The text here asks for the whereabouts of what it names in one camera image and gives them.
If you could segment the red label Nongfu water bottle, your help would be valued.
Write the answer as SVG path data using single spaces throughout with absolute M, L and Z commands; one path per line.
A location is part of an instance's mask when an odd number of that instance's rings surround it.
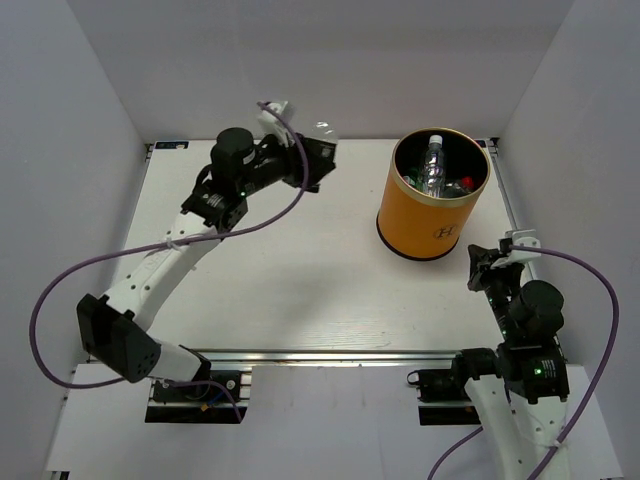
M 474 180 L 470 176 L 465 176 L 446 184 L 448 190 L 452 190 L 456 195 L 466 196 L 474 192 Z

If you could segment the clear unlabelled plastic bottle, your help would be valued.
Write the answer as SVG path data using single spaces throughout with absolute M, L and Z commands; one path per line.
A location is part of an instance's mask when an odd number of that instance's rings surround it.
M 445 185 L 446 158 L 443 138 L 432 135 L 421 167 L 421 189 L 428 196 L 439 198 Z

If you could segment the green plastic bottle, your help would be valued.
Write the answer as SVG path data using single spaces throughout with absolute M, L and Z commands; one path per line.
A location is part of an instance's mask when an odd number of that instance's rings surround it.
M 404 182 L 412 188 L 421 189 L 422 182 L 417 174 L 409 174 L 403 176 Z

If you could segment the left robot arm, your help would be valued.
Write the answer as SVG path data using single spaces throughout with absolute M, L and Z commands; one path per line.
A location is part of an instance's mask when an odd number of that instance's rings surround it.
M 176 381 L 188 398 L 205 396 L 211 387 L 209 361 L 184 346 L 152 338 L 148 330 L 175 288 L 247 213 L 251 195 L 279 181 L 318 191 L 336 167 L 336 145 L 306 136 L 299 140 L 291 145 L 267 134 L 255 142 L 246 129 L 222 131 L 164 245 L 153 248 L 100 297 L 87 294 L 79 301 L 85 351 L 130 383 L 166 379 Z

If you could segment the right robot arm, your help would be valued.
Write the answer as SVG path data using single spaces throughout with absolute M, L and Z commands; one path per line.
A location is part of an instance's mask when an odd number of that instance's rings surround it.
M 485 294 L 503 340 L 461 353 L 452 388 L 474 404 L 498 478 L 568 479 L 569 455 L 558 438 L 570 393 L 556 339 L 564 298 L 548 282 L 522 282 L 523 262 L 498 249 L 471 245 L 468 253 L 468 287 Z

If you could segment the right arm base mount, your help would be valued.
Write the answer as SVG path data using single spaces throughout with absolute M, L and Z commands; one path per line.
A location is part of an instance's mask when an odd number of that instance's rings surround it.
M 468 380 L 495 372 L 489 349 L 465 349 L 457 353 L 448 368 L 411 371 L 407 384 L 417 390 L 421 426 L 479 426 L 480 419 L 465 391 Z

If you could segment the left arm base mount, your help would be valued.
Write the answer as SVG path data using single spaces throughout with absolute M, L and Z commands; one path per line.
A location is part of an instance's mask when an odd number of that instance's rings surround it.
M 212 370 L 210 380 L 218 386 L 175 387 L 160 381 L 152 383 L 145 413 L 148 424 L 217 424 L 236 425 L 248 409 L 251 370 Z

